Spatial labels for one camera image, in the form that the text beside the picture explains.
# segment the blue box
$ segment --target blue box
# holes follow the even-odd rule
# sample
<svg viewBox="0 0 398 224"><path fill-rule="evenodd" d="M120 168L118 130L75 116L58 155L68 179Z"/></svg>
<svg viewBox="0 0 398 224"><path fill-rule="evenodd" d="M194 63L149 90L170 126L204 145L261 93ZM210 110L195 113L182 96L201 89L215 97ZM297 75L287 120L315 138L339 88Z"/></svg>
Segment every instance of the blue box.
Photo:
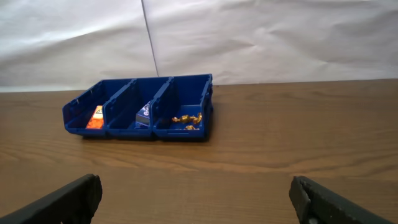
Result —
<svg viewBox="0 0 398 224"><path fill-rule="evenodd" d="M212 94L211 74L102 80L63 107L63 122L69 133L82 136L205 139L213 111ZM86 129L98 105L103 105L104 126ZM149 117L144 114L146 108ZM195 130L185 130L187 124L171 121L175 116L198 113L202 121ZM147 119L148 126L140 125Z"/></svg>

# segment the orange box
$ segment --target orange box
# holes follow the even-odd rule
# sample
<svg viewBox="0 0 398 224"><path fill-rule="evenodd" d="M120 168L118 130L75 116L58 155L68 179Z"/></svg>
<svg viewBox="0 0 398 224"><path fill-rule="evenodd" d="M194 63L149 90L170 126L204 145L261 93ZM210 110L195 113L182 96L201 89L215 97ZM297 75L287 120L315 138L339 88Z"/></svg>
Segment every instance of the orange box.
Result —
<svg viewBox="0 0 398 224"><path fill-rule="evenodd" d="M102 114L102 105L95 108L90 121L88 122L86 129L102 129L104 126L104 116Z"/></svg>

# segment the blue plastic bin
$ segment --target blue plastic bin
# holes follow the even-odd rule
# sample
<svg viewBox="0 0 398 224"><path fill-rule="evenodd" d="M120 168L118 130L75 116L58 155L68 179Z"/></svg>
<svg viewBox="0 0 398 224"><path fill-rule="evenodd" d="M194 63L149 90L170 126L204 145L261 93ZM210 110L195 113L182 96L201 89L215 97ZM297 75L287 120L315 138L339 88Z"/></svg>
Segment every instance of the blue plastic bin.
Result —
<svg viewBox="0 0 398 224"><path fill-rule="evenodd" d="M213 110L211 81L211 74L102 80L63 107L65 129L82 136L112 138L205 138ZM136 114L148 102L149 125L138 126ZM103 105L104 126L86 129L98 105ZM194 125L196 130L185 130L189 124L172 122L175 116L198 113L202 121Z"/></svg>
<svg viewBox="0 0 398 224"><path fill-rule="evenodd" d="M171 78L165 90L152 104L154 122L153 132L161 139L168 138L205 138L208 134L208 122L213 111L212 76L190 75ZM185 130L189 124L173 123L173 117L182 115L197 116L201 112L202 121L194 125L196 130Z"/></svg>
<svg viewBox="0 0 398 224"><path fill-rule="evenodd" d="M86 125L98 105L104 105L131 78L102 80L62 108L65 129L82 136L105 136L106 129L86 129Z"/></svg>
<svg viewBox="0 0 398 224"><path fill-rule="evenodd" d="M152 135L153 118L150 113L150 125L136 128L136 114L148 102L150 106L158 91L171 78L138 78L122 87L104 106L104 123L112 137L149 137Z"/></svg>

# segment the wooden table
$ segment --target wooden table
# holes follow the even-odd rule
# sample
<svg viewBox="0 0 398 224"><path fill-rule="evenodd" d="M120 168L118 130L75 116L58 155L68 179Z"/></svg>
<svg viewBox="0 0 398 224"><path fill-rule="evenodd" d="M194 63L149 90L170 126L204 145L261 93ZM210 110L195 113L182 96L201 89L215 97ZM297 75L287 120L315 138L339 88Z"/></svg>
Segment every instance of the wooden table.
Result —
<svg viewBox="0 0 398 224"><path fill-rule="evenodd" d="M298 223L306 175L398 222L398 80L214 86L208 142L82 139L79 93L0 94L0 215L94 173L93 223Z"/></svg>

